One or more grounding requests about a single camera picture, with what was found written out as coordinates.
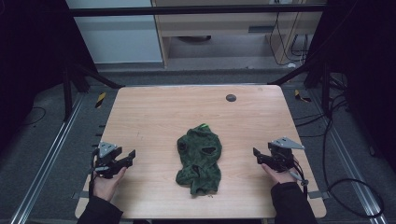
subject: hand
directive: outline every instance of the hand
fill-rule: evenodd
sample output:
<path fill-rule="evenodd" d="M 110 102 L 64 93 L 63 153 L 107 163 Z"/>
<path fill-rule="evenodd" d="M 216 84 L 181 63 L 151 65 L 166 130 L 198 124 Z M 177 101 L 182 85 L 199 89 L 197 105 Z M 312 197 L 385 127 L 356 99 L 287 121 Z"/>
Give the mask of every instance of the hand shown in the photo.
<path fill-rule="evenodd" d="M 277 184 L 283 184 L 283 183 L 288 183 L 288 182 L 297 182 L 297 179 L 294 178 L 289 171 L 285 171 L 282 173 L 278 173 L 277 171 L 271 169 L 267 164 L 262 163 L 262 169 L 269 175 L 271 176 L 273 180 L 273 186 Z M 291 168 L 290 171 L 297 173 L 294 168 Z"/>
<path fill-rule="evenodd" d="M 94 174 L 93 195 L 110 202 L 116 192 L 117 185 L 120 183 L 120 180 L 126 172 L 126 169 L 126 167 L 122 167 L 119 173 L 114 175 L 111 179 L 106 179 Z"/>

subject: wooden tabletop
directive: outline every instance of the wooden tabletop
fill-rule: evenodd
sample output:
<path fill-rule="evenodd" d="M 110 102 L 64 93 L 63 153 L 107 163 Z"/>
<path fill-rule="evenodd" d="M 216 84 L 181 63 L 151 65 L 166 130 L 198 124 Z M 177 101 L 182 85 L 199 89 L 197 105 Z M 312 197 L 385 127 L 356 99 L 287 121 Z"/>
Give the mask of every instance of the wooden tabletop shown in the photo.
<path fill-rule="evenodd" d="M 233 94 L 236 101 L 228 102 Z M 219 191 L 190 195 L 176 183 L 182 168 L 177 139 L 202 123 L 219 136 Z M 134 165 L 122 179 L 113 203 L 124 218 L 264 218 L 274 217 L 272 182 L 252 149 L 270 155 L 267 143 L 280 137 L 301 144 L 282 90 L 278 86 L 171 86 L 119 90 L 102 141 L 123 148 L 117 159 L 136 150 Z M 301 149 L 300 162 L 308 191 L 318 190 Z M 88 190 L 88 181 L 84 190 Z M 79 217 L 88 199 L 81 198 Z M 309 200 L 316 217 L 324 217 L 321 199 Z"/>

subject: black sleeve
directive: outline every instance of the black sleeve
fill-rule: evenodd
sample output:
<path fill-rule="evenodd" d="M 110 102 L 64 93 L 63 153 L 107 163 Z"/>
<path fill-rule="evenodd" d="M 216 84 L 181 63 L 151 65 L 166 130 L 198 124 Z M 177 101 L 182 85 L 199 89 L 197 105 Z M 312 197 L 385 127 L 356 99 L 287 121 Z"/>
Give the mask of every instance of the black sleeve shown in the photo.
<path fill-rule="evenodd" d="M 275 224 L 317 223 L 311 205 L 295 182 L 277 184 L 271 189 L 276 210 Z"/>
<path fill-rule="evenodd" d="M 92 196 L 78 219 L 78 224 L 115 224 L 120 223 L 122 212 L 106 200 Z"/>

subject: crumpled green fabric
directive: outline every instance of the crumpled green fabric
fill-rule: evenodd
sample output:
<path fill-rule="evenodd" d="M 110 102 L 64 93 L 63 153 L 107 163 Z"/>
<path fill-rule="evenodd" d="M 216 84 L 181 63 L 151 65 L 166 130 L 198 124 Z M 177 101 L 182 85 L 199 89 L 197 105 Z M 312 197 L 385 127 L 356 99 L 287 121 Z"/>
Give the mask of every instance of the crumpled green fabric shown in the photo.
<path fill-rule="evenodd" d="M 183 164 L 176 177 L 179 185 L 191 185 L 191 194 L 218 191 L 221 171 L 217 160 L 221 155 L 221 143 L 207 124 L 189 129 L 180 137 L 177 151 Z"/>

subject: cable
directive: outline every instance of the cable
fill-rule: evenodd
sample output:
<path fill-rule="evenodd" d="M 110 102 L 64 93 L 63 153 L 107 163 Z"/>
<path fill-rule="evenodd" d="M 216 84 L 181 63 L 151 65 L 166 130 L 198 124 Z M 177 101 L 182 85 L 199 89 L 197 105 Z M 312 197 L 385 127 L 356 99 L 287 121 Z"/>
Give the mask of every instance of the cable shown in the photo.
<path fill-rule="evenodd" d="M 301 126 L 304 126 L 304 125 L 313 123 L 313 122 L 315 122 L 315 121 L 317 121 L 318 119 L 321 119 L 321 118 L 323 118 L 323 117 L 325 117 L 324 114 L 320 115 L 319 117 L 317 117 L 317 118 L 315 118 L 315 119 L 311 119 L 311 120 L 309 120 L 309 121 L 307 121 L 307 122 L 304 122 L 304 123 L 301 123 L 301 124 L 296 124 L 295 126 L 296 126 L 296 127 L 301 127 Z"/>
<path fill-rule="evenodd" d="M 314 117 L 314 116 L 319 116 L 319 115 L 323 115 L 323 113 L 320 113 L 320 114 L 315 114 L 315 115 L 308 115 L 308 116 L 301 117 L 301 118 L 297 118 L 297 119 L 307 119 L 307 118 L 311 118 L 311 117 Z"/>
<path fill-rule="evenodd" d="M 275 31 L 275 28 L 277 28 L 277 32 L 279 34 L 279 39 L 280 39 L 280 42 L 282 44 L 283 53 L 285 54 L 285 56 L 289 60 L 289 62 L 288 63 L 278 63 L 276 61 L 276 64 L 277 65 L 287 65 L 289 63 L 299 62 L 299 60 L 293 60 L 293 59 L 289 58 L 289 56 L 288 56 L 288 54 L 286 52 L 285 44 L 283 43 L 283 39 L 282 39 L 281 34 L 280 34 L 278 20 L 279 20 L 279 12 L 276 13 L 276 20 L 275 20 L 275 24 L 274 24 L 274 29 L 273 29 L 273 32 L 270 34 L 270 40 L 269 40 L 270 41 L 270 49 L 273 52 L 273 55 L 275 55 L 274 50 L 272 49 L 271 46 L 272 46 L 272 35 L 273 35 L 274 31 Z"/>
<path fill-rule="evenodd" d="M 2 16 L 4 14 L 4 12 L 6 11 L 6 4 L 4 3 L 4 0 L 1 0 L 2 3 L 2 9 L 0 11 L 0 16 Z"/>
<path fill-rule="evenodd" d="M 334 111 L 334 109 L 336 109 L 337 107 L 339 107 L 341 105 L 346 105 L 346 102 L 347 102 L 346 100 L 341 101 L 337 105 L 333 105 L 334 102 L 335 102 L 335 99 L 337 99 L 338 97 L 341 97 L 342 95 L 344 95 L 344 94 L 342 93 L 342 94 L 338 95 L 332 101 L 331 113 L 330 113 L 331 115 L 332 115 L 332 112 Z M 355 215 L 357 215 L 359 217 L 375 218 L 375 217 L 381 216 L 382 213 L 384 212 L 384 209 L 385 209 L 384 201 L 381 198 L 381 196 L 371 186 L 369 186 L 368 184 L 364 183 L 361 180 L 354 179 L 354 178 L 342 178 L 342 179 L 339 179 L 336 182 L 332 183 L 331 185 L 329 184 L 329 180 L 328 180 L 327 172 L 326 172 L 326 140 L 327 140 L 327 134 L 328 134 L 328 132 L 329 132 L 331 127 L 332 127 L 332 116 L 329 117 L 329 121 L 327 123 L 326 130 L 325 130 L 324 135 L 323 135 L 323 142 L 322 142 L 322 171 L 323 171 L 323 178 L 324 178 L 324 181 L 326 183 L 327 191 L 329 191 L 330 194 L 334 197 L 334 199 L 338 203 L 340 203 L 347 211 L 349 211 L 349 212 L 351 212 L 351 213 L 353 213 L 353 214 L 355 214 Z M 352 208 L 350 208 L 349 206 L 347 206 L 346 204 L 342 203 L 341 200 L 338 199 L 337 196 L 332 192 L 332 189 L 335 186 L 337 186 L 338 184 L 343 183 L 343 182 L 347 182 L 347 181 L 357 182 L 357 183 L 363 184 L 364 186 L 369 188 L 372 191 L 372 193 L 376 196 L 376 198 L 380 201 L 380 203 L 379 203 L 380 211 L 377 214 L 374 214 L 374 215 L 366 215 L 366 214 L 363 214 L 363 213 L 359 213 L 359 212 L 353 210 Z"/>
<path fill-rule="evenodd" d="M 41 107 L 41 106 L 34 106 L 34 107 L 32 107 L 32 108 L 33 108 L 33 109 L 41 109 L 41 110 L 43 110 L 44 113 L 43 113 L 43 115 L 41 115 L 41 117 L 40 117 L 39 119 L 37 119 L 37 120 L 35 120 L 35 121 L 32 121 L 32 122 L 30 122 L 30 123 L 23 123 L 23 124 L 22 124 L 23 126 L 35 124 L 35 123 L 39 122 L 40 120 L 42 120 L 42 119 L 46 116 L 46 114 L 47 114 L 46 109 L 44 109 L 44 108 Z"/>

